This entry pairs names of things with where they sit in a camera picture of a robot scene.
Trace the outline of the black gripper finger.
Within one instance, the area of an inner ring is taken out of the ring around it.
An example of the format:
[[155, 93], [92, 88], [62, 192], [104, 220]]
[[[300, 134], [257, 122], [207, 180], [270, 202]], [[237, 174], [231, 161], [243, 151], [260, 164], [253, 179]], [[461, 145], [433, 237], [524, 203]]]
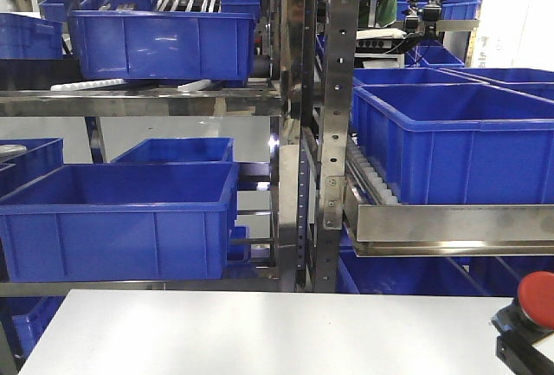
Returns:
[[509, 331], [497, 337], [496, 356], [514, 373], [551, 375], [553, 361], [518, 333]]

